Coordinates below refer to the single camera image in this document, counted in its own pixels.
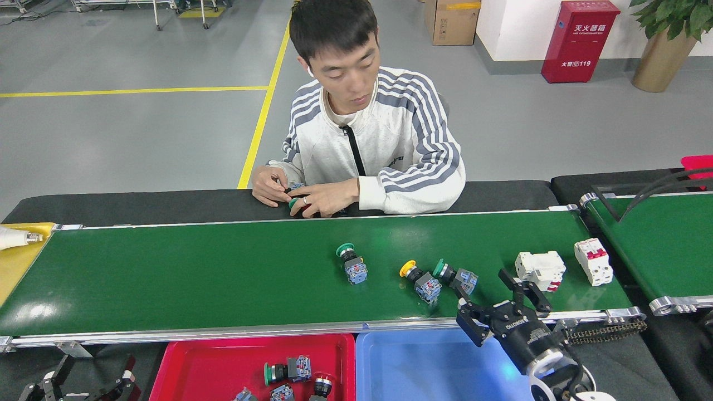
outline white wall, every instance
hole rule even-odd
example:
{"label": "white wall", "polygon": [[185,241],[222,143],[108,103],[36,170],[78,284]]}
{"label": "white wall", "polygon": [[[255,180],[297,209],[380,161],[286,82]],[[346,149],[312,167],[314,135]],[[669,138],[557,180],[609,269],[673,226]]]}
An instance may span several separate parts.
{"label": "white wall", "polygon": [[[544,60],[560,10],[560,0],[482,0],[478,37],[495,61]],[[614,22],[602,59],[639,58],[646,46],[644,31],[629,9],[630,0],[611,0],[622,11]],[[713,56],[713,35],[691,56]]]}

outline man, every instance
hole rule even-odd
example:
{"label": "man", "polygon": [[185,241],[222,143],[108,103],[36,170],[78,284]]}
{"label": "man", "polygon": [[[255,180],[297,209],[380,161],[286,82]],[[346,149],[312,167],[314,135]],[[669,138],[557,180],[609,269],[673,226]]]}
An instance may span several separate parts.
{"label": "man", "polygon": [[[461,148],[426,76],[381,67],[368,0],[302,0],[289,35],[314,81],[292,102],[283,161],[255,169],[252,194],[291,214],[329,217],[359,202],[393,214],[443,211],[465,185]],[[294,183],[307,186],[285,193]]]}

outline short black hair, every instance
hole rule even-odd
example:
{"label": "short black hair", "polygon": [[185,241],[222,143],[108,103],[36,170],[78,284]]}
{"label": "short black hair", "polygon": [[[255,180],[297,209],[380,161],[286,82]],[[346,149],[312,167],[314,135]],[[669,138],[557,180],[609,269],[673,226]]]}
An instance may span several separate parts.
{"label": "short black hair", "polygon": [[289,38],[308,64],[321,50],[349,52],[369,41],[377,30],[369,0],[296,0]]}

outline ear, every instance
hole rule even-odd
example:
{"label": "ear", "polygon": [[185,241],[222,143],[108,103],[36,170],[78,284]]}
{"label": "ear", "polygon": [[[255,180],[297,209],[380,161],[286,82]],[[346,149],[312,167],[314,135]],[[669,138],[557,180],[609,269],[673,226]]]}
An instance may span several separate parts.
{"label": "ear", "polygon": [[301,56],[297,56],[297,61],[299,62],[299,65],[301,65],[302,68],[304,69],[304,72],[308,73],[309,76],[311,76],[312,78],[314,78],[314,74],[312,73],[312,69],[309,67],[309,64],[308,64]]}

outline man's right hand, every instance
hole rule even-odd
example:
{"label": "man's right hand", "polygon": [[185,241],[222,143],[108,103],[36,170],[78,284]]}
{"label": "man's right hand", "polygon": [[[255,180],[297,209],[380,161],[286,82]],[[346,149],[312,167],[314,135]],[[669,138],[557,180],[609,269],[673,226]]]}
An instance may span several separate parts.
{"label": "man's right hand", "polygon": [[277,202],[288,203],[287,176],[280,167],[260,166],[252,172],[252,195],[265,205],[276,208]]}

